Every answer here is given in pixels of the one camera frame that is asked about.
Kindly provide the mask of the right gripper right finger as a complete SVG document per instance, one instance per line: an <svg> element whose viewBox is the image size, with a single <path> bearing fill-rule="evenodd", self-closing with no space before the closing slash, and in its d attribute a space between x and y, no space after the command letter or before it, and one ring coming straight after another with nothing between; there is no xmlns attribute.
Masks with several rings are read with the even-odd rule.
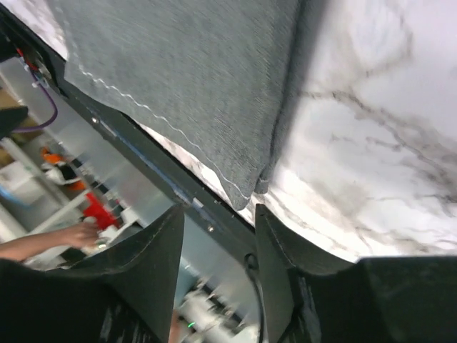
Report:
<svg viewBox="0 0 457 343"><path fill-rule="evenodd" d="M454 342L456 258L347 262L256 207L270 342Z"/></svg>

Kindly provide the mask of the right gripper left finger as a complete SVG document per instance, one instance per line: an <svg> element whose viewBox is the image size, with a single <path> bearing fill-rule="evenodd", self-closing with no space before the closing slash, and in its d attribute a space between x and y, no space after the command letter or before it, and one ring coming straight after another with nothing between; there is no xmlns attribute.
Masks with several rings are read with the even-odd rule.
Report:
<svg viewBox="0 0 457 343"><path fill-rule="evenodd" d="M167 342L184 209L68 269L1 261L3 342Z"/></svg>

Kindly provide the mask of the grey cloth napkin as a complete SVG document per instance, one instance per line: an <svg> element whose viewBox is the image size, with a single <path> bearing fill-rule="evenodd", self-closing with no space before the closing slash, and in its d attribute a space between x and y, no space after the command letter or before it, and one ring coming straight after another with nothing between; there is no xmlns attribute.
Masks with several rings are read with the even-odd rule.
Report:
<svg viewBox="0 0 457 343"><path fill-rule="evenodd" d="M50 1L64 77L210 168L235 210L268 189L302 81L303 1Z"/></svg>

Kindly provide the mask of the person's forearm in background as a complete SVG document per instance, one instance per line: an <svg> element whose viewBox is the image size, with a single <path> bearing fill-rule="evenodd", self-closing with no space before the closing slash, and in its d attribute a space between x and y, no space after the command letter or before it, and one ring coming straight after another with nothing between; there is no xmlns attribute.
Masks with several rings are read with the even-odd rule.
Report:
<svg viewBox="0 0 457 343"><path fill-rule="evenodd" d="M95 245L99 239L95 224L81 222L73 226L32 234L1 244L1 258L22 262L54 247L84 248Z"/></svg>

